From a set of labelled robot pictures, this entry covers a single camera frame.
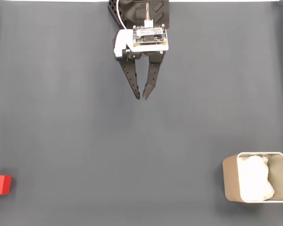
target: gray backdrop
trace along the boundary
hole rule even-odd
[[[0,226],[283,225],[283,204],[229,202],[222,173],[236,153],[283,152],[283,3],[170,15],[138,101],[106,3],[0,2]]]

